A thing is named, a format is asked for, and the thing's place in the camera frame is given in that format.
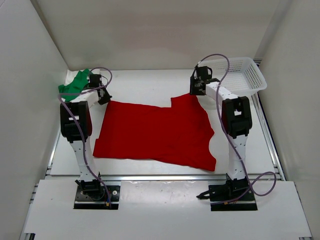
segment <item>white table surface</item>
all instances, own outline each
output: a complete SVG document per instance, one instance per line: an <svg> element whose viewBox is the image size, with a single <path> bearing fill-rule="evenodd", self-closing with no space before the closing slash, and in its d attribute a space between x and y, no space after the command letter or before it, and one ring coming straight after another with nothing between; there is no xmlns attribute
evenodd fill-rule
<svg viewBox="0 0 320 240"><path fill-rule="evenodd" d="M266 192L269 181L255 184ZM298 240L311 237L293 182L256 196L257 211L213 211L206 181L121 182L118 210L73 209L74 179L41 180L26 220L34 240Z"/></svg>
<svg viewBox="0 0 320 240"><path fill-rule="evenodd" d="M170 107L172 97L189 92L192 70L120 70L112 71L113 80L108 86L112 100L123 103L146 104L158 107ZM132 160L95 158L95 164L102 175L212 175L225 174L228 170L228 141L221 129L215 101L208 96L198 97L201 106L209 116L215 132L209 143L209 149L216 158L215 172L188 166L180 166L156 160ZM246 167L249 174L274 172L272 159L259 119L251 101L252 129L246 144ZM91 148L99 137L106 105L94 105L90 108L92 120ZM79 175L76 157L67 139L60 136L51 169L51 175Z"/></svg>

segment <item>red cloth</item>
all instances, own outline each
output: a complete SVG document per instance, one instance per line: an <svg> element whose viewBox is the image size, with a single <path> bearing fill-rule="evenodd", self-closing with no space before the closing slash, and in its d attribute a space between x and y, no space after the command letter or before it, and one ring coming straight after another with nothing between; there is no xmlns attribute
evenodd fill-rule
<svg viewBox="0 0 320 240"><path fill-rule="evenodd" d="M111 101L93 156L153 159L214 171L209 152L214 135L208 115L194 95L171 98L171 107Z"/></svg>

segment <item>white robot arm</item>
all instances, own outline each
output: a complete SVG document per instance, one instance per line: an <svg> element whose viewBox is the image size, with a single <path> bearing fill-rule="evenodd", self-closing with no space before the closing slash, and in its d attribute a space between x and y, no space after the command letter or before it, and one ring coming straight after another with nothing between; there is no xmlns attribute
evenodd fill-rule
<svg viewBox="0 0 320 240"><path fill-rule="evenodd" d="M190 77L190 94L207 95L216 100L219 80L212 78L212 70L207 66L196 66ZM246 162L246 142L252 127L250 102L246 96L237 96L223 86L218 90L218 105L221 107L222 124L232 145ZM199 199L213 199L224 195L233 199L248 189L249 182L241 160L229 144L229 162L226 183L217 190L209 190L197 196Z"/></svg>
<svg viewBox="0 0 320 240"><path fill-rule="evenodd" d="M101 77L100 74L91 74L89 76L88 86L82 92L103 86ZM81 127L85 140L85 149L81 134L74 119L70 116L66 108L62 104L60 105L61 133L72 146L80 170L80 177L75 182L81 189L81 193L88 195L92 199L98 199L104 194L105 190L101 182L95 177L98 176L99 178L100 173L94 163L90 146L92 123L89 108L97 102L100 105L106 104L110 101L111 97L105 88L100 88L79 95L70 102L65 102L65 105L72 112Z"/></svg>

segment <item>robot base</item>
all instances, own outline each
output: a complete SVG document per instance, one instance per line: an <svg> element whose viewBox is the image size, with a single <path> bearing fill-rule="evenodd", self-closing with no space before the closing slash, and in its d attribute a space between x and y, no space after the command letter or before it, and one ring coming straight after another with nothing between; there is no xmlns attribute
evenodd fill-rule
<svg viewBox="0 0 320 240"><path fill-rule="evenodd" d="M118 210L120 199L120 186L107 185L111 195L111 207L105 203L105 196L100 199L92 199L90 196L82 193L78 186L75 193L73 209L97 209L97 210Z"/></svg>
<svg viewBox="0 0 320 240"><path fill-rule="evenodd" d="M215 192L216 189L221 187L221 185L209 185L209 190ZM214 195L210 193L210 202L220 202L229 199L234 199L240 196L243 192L242 190L237 193L229 195L229 193L224 193L220 195ZM255 195L252 191L248 191L243 197L241 197L236 202L230 202L228 204L214 204L211 203L211 211L256 211L258 210Z"/></svg>

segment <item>plastic basket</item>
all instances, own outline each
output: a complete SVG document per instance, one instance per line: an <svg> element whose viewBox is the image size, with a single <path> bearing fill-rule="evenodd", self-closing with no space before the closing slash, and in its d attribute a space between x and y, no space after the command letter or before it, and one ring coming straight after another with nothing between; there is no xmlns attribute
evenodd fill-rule
<svg viewBox="0 0 320 240"><path fill-rule="evenodd" d="M238 96L251 96L266 89L267 83L258 66L250 57L229 58L230 68L222 86ZM223 59L203 61L199 66L212 68L212 78L221 79L227 70L227 61Z"/></svg>

